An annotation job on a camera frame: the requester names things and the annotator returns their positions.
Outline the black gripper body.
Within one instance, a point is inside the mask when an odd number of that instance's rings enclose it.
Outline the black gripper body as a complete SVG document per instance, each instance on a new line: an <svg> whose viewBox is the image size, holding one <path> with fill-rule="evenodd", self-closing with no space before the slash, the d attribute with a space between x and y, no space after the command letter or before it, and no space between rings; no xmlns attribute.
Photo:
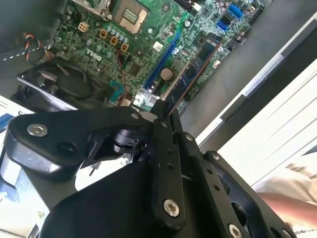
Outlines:
<svg viewBox="0 0 317 238"><path fill-rule="evenodd" d="M173 231L151 211L152 168L137 162L58 203L45 219L43 238L219 238L220 228L193 182L183 179L185 225Z"/></svg>

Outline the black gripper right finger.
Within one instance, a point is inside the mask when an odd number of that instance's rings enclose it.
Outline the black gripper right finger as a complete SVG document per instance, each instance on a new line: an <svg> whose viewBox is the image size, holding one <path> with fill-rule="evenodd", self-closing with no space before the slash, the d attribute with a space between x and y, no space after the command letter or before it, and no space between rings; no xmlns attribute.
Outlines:
<svg viewBox="0 0 317 238"><path fill-rule="evenodd" d="M294 238L296 235L216 152L202 153L183 131L178 111L170 114L173 139L180 150L180 169L189 180L187 217L203 237Z"/></svg>

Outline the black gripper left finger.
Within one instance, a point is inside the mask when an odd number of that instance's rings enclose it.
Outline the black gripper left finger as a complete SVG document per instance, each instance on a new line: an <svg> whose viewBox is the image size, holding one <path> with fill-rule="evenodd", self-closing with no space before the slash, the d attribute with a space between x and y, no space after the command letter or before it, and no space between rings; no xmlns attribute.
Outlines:
<svg viewBox="0 0 317 238"><path fill-rule="evenodd" d="M185 206L179 149L163 101L157 101L148 116L130 107L17 116L6 130L0 177L9 195L21 197L21 173L32 172L31 182L51 211L79 192L74 179L81 168L123 154L132 156L131 164L150 164L154 219L165 228L181 230Z"/></svg>

